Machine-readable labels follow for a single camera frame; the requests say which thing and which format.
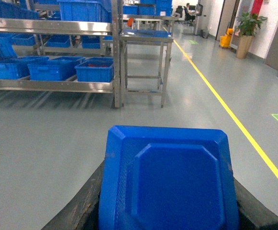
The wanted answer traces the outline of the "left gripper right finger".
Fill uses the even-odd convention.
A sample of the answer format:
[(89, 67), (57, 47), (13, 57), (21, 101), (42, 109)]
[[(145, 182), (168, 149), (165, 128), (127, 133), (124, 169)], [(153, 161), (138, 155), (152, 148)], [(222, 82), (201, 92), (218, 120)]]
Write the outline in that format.
[(278, 230), (278, 216), (234, 179), (240, 230)]

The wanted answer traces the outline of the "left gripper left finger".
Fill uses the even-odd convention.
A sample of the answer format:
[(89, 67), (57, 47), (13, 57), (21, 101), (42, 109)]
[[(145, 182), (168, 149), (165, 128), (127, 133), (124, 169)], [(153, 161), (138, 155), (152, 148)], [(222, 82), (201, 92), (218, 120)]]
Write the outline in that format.
[(97, 230), (104, 162), (44, 230)]

